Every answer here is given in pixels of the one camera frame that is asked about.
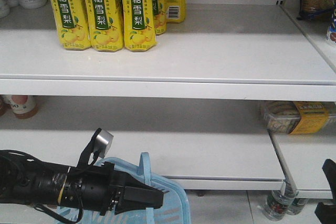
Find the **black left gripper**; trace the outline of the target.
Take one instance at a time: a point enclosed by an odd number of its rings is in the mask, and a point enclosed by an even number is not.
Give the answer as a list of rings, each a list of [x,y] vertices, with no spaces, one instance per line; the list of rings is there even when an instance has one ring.
[[[80,190],[83,208],[105,215],[107,211],[121,214],[163,206],[164,192],[148,186],[131,175],[104,162],[82,174]]]

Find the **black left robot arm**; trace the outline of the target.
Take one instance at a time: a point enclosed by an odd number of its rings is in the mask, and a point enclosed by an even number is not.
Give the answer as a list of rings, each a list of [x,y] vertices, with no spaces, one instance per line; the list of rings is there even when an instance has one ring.
[[[54,205],[116,215],[163,206],[164,193],[111,162],[72,167],[43,162],[26,153],[1,151],[1,203]]]

